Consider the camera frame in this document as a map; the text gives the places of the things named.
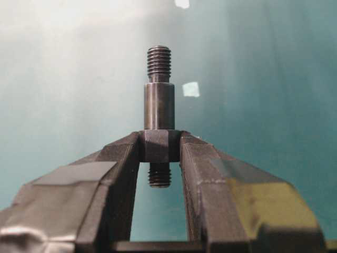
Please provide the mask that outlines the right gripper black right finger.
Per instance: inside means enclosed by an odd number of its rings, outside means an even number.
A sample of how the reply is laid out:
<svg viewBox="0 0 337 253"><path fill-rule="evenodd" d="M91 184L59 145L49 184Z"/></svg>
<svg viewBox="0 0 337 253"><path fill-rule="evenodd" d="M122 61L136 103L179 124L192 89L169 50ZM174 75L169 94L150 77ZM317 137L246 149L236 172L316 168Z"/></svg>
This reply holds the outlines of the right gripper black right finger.
<svg viewBox="0 0 337 253"><path fill-rule="evenodd" d="M290 183L187 132L180 153L189 239L207 252L325 252L314 213Z"/></svg>

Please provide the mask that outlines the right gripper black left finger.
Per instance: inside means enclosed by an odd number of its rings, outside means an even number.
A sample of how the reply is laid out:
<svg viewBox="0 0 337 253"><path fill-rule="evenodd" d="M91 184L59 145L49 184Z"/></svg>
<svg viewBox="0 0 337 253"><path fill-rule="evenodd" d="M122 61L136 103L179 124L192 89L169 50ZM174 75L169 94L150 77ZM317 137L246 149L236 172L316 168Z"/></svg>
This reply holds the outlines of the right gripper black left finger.
<svg viewBox="0 0 337 253"><path fill-rule="evenodd" d="M24 184L1 211L1 252L102 252L129 240L138 134Z"/></svg>

